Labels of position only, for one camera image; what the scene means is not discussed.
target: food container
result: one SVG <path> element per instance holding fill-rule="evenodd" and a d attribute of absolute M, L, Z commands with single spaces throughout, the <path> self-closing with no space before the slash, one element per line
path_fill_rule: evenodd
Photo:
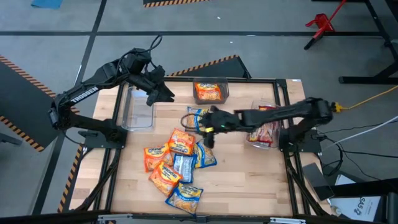
<path fill-rule="evenodd" d="M 150 131 L 154 128 L 154 105 L 147 105 L 145 91 L 127 89 L 122 128 L 128 131 Z"/>
<path fill-rule="evenodd" d="M 213 96 L 213 94 L 221 94 L 219 100 L 204 100 L 199 96 L 199 92 L 203 92 L 197 88 L 197 85 L 201 84 L 203 89 L 212 88 L 213 85 L 217 85 L 220 91 L 218 90 L 210 90 L 207 93 L 208 96 Z M 228 81 L 225 77 L 218 78 L 210 78 L 210 77 L 201 77 L 193 79 L 193 97 L 195 98 L 195 103 L 198 105 L 205 104 L 223 104 L 226 99 L 229 97 L 229 89 L 228 89 Z"/>
<path fill-rule="evenodd" d="M 252 102 L 251 109 L 273 110 L 278 106 L 266 100 L 255 100 Z M 264 124 L 253 133 L 246 135 L 246 142 L 254 147 L 261 149 L 272 149 L 279 146 L 279 133 L 282 121 L 274 121 Z"/>

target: red stand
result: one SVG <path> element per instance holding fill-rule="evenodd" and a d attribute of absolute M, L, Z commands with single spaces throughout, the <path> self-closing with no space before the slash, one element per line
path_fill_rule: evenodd
<path fill-rule="evenodd" d="M 315 16 L 315 19 L 313 21 L 307 23 L 305 26 L 310 27 L 314 23 L 317 24 L 319 29 L 321 29 L 323 26 L 326 26 L 325 31 L 327 31 L 327 32 L 335 31 L 335 28 L 333 28 L 333 26 L 329 22 L 328 16 L 325 13 L 317 14 Z"/>
<path fill-rule="evenodd" d="M 328 17 L 324 13 L 317 14 L 313 21 L 311 21 L 305 25 L 305 26 L 309 27 L 310 25 L 316 23 L 317 26 L 319 27 L 319 30 L 315 33 L 315 35 L 312 37 L 310 42 L 306 44 L 306 46 L 304 47 L 304 50 L 308 50 L 318 39 L 322 38 L 324 31 L 329 31 L 329 32 L 335 31 L 335 29 L 331 25 L 330 21 L 334 18 L 336 13 L 341 9 L 341 7 L 343 6 L 343 4 L 346 1 L 347 0 L 342 0 L 340 2 L 340 5 L 337 7 L 335 12 L 330 16 L 330 19 L 328 19 Z"/>

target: hazard tape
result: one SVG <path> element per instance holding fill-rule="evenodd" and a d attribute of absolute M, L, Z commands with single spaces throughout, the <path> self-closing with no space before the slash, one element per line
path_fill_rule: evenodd
<path fill-rule="evenodd" d="M 73 161 L 72 168 L 70 169 L 67 184 L 65 184 L 65 190 L 62 192 L 62 198 L 58 206 L 57 212 L 61 213 L 65 206 L 65 201 L 67 200 L 68 194 L 70 193 L 70 185 L 72 184 L 73 178 L 76 175 L 76 170 L 79 165 L 79 158 L 83 155 L 83 147 L 79 146 L 75 155 L 75 160 Z"/>
<path fill-rule="evenodd" d="M 224 58 L 220 58 L 218 60 L 214 60 L 214 61 L 211 61 L 211 62 L 204 63 L 203 65 L 197 65 L 197 66 L 190 67 L 188 69 L 184 69 L 184 70 L 181 70 L 181 71 L 178 71 L 178 72 L 173 72 L 173 73 L 171 73 L 168 76 L 174 77 L 174 76 L 177 76 L 177 75 L 182 75 L 182 74 L 187 73 L 187 72 L 192 72 L 192 71 L 198 70 L 200 68 L 205 68 L 205 67 L 208 67 L 210 65 L 215 65 L 217 63 L 224 62 L 224 61 L 231 60 L 233 58 L 238 58 L 238 57 L 239 57 L 238 55 L 231 55 L 229 57 L 224 57 Z"/>
<path fill-rule="evenodd" d="M 159 1 L 159 2 L 152 2 L 144 4 L 144 7 L 158 7 L 158 6 L 171 6 L 176 4 L 188 4 L 188 3 L 195 3 L 195 2 L 204 2 L 209 0 L 170 0 L 170 1 Z"/>
<path fill-rule="evenodd" d="M 23 69 L 19 68 L 17 65 L 15 65 L 14 63 L 12 63 L 10 60 L 6 59 L 2 55 L 0 55 L 0 62 L 7 65 L 9 68 L 13 69 L 16 73 L 18 73 L 20 76 L 25 78 L 31 84 L 36 86 L 38 89 L 42 90 L 48 96 L 55 98 L 56 94 L 53 91 L 51 91 L 49 88 L 47 88 L 41 82 L 37 81 L 35 78 L 30 76 L 27 72 L 25 72 Z M 74 106 L 71 107 L 71 110 L 74 113 L 79 113 L 79 110 Z M 19 137 L 21 137 L 23 140 L 28 142 L 37 151 L 41 152 L 44 150 L 43 146 L 41 146 L 39 143 L 35 142 L 25 132 L 23 132 L 21 129 L 19 129 L 17 126 L 15 126 L 11 121 L 9 121 L 6 117 L 4 117 L 1 114 L 0 114 L 0 121 L 3 122 L 9 129 L 14 131 Z"/>

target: snack bag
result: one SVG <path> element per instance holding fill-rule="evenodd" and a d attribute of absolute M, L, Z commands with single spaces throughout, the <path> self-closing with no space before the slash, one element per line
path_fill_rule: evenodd
<path fill-rule="evenodd" d="M 144 148 L 145 172 L 154 170 L 162 161 L 166 165 L 173 165 L 172 153 L 167 143 L 163 146 Z"/>
<path fill-rule="evenodd" d="M 220 100 L 221 90 L 217 84 L 196 83 L 199 100 Z"/>
<path fill-rule="evenodd" d="M 171 151 L 191 156 L 193 152 L 193 145 L 195 137 L 177 128 L 174 129 L 172 136 L 169 139 L 169 147 Z"/>
<path fill-rule="evenodd" d="M 259 106 L 259 110 L 272 110 L 275 109 L 273 106 Z M 258 128 L 255 132 L 250 133 L 248 136 L 248 141 L 250 142 L 262 142 L 266 146 L 270 146 L 273 142 L 272 134 L 274 132 L 274 127 L 278 125 L 278 121 L 264 124 Z"/>
<path fill-rule="evenodd" d="M 181 156 L 174 155 L 174 170 L 182 175 L 181 183 L 191 184 L 193 182 L 193 170 L 197 163 L 197 155 Z"/>
<path fill-rule="evenodd" d="M 173 188 L 177 186 L 181 178 L 182 176 L 178 172 L 165 165 L 163 161 L 149 176 L 149 180 L 153 181 L 155 186 L 166 196 L 172 193 Z"/>
<path fill-rule="evenodd" d="M 188 114 L 195 114 L 195 116 L 188 116 L 187 117 L 187 126 L 188 127 L 195 127 L 197 132 L 199 131 L 205 131 L 205 127 L 199 127 L 199 121 L 201 120 L 201 117 L 208 112 L 207 109 L 195 109 L 192 107 L 188 107 Z"/>
<path fill-rule="evenodd" d="M 217 160 L 216 157 L 213 155 L 213 151 L 204 146 L 201 142 L 197 142 L 193 146 L 193 153 L 198 155 L 195 168 L 205 168 L 208 166 L 217 165 Z"/>
<path fill-rule="evenodd" d="M 173 194 L 166 200 L 168 205 L 195 215 L 203 189 L 179 184 Z"/>

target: wooden table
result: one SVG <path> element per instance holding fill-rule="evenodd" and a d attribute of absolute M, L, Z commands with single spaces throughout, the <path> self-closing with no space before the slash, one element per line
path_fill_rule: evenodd
<path fill-rule="evenodd" d="M 291 103 L 305 98 L 300 80 L 287 80 L 287 84 Z M 112 212 L 185 214 L 164 202 L 165 195 L 148 181 L 150 173 L 144 171 L 143 148 L 164 144 L 174 128 L 182 129 L 180 118 L 186 114 L 187 106 L 198 107 L 192 97 L 192 83 L 167 82 L 166 85 L 175 93 L 175 102 L 155 104 L 154 130 L 129 133 L 127 136 L 116 177 Z M 229 91 L 227 102 L 219 105 L 222 110 L 249 109 L 252 101 L 260 98 L 275 102 L 272 84 L 230 83 Z M 94 118 L 112 117 L 117 92 L 118 88 L 100 92 Z M 283 102 L 283 93 L 281 90 L 279 93 Z M 247 145 L 244 133 L 219 134 L 215 140 L 213 152 L 218 165 L 194 171 L 193 186 L 204 189 L 197 210 L 199 215 L 292 215 L 287 174 L 279 150 L 261 150 Z M 103 155 L 104 149 L 95 149 L 81 162 L 70 209 L 79 206 L 97 184 Z M 316 162 L 320 168 L 318 158 L 312 153 L 301 153 L 301 158 L 303 166 Z M 107 191 L 106 186 L 100 208 L 104 208 Z M 302 213 L 297 186 L 295 192 Z M 327 203 L 323 202 L 322 207 L 330 212 Z"/>

